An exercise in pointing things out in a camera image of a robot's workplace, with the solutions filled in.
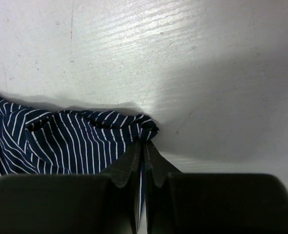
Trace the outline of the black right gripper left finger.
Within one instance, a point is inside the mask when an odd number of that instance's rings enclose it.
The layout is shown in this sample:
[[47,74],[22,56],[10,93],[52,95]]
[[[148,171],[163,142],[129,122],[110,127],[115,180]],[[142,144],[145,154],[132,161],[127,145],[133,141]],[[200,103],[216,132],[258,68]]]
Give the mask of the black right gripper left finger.
[[0,234],[135,234],[141,143],[96,175],[0,178]]

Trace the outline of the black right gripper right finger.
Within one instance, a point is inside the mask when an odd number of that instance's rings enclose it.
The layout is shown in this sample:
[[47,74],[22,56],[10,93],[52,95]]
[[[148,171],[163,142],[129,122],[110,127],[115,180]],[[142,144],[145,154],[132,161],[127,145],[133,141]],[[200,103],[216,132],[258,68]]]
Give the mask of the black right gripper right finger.
[[183,173],[144,145],[150,234],[288,234],[288,192],[268,174]]

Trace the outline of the navy white striped underwear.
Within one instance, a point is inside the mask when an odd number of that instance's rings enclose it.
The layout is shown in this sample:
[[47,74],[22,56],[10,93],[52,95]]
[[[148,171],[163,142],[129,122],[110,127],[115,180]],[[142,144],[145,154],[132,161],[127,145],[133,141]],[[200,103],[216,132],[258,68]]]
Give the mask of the navy white striped underwear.
[[[0,97],[0,178],[11,175],[96,175],[134,142],[159,129],[145,115],[116,111],[50,112]],[[140,170],[140,214],[144,192]]]

